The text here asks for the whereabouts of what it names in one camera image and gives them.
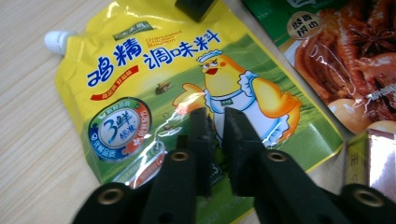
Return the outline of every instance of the cartoon chick mascot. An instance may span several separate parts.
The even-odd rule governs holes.
[[[282,94],[276,84],[244,69],[221,50],[209,51],[197,62],[202,63],[205,89],[184,84],[185,92],[173,102],[177,113],[187,114],[205,104],[214,114],[220,144],[226,106],[246,114],[266,147],[276,145],[294,132],[302,105],[297,97],[288,91]]]

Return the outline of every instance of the chicken bouillon seasoning packet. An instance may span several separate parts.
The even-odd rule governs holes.
[[[97,179],[132,189],[159,172],[177,136],[189,134],[190,112],[206,107],[217,148],[212,197],[198,198],[198,223],[230,223],[253,206],[229,186],[226,106],[306,171],[342,147],[312,98],[221,1],[201,22],[175,1],[115,1],[69,37],[55,82]]]
[[[396,132],[395,0],[243,2],[350,131]]]

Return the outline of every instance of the black object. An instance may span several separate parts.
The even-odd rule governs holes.
[[[214,0],[177,0],[175,6],[195,21],[200,21]]]
[[[223,148],[233,193],[255,198],[261,223],[396,223],[396,204],[379,191],[353,184],[335,195],[319,188],[289,154],[266,150],[244,113],[231,108],[225,113]],[[211,139],[205,110],[193,111],[191,135],[178,137],[153,181],[135,190],[103,185],[74,223],[193,223],[195,197],[210,195]]]

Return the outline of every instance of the light wood surface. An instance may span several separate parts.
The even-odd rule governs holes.
[[[240,1],[226,2],[284,60]],[[51,30],[82,32],[109,3],[0,1],[0,223],[70,223],[99,186],[55,90],[62,57],[50,53],[43,39]],[[339,172],[333,161],[329,166]],[[319,183],[332,178],[320,171],[312,175]],[[328,188],[338,186],[332,181]],[[257,219],[252,215],[242,222]]]

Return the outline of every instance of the metal ring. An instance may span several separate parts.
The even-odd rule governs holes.
[[[270,153],[268,153],[267,157],[271,161],[285,161],[288,159],[284,155],[282,155],[278,152],[270,152]]]
[[[98,202],[101,204],[117,203],[122,199],[123,194],[123,191],[120,189],[107,189],[99,194]]]
[[[353,191],[353,196],[361,203],[372,207],[381,207],[384,205],[384,201],[373,194],[372,192],[364,189],[356,189]]]
[[[185,152],[175,152],[171,156],[171,159],[174,161],[186,161],[188,158],[189,158],[189,154]]]

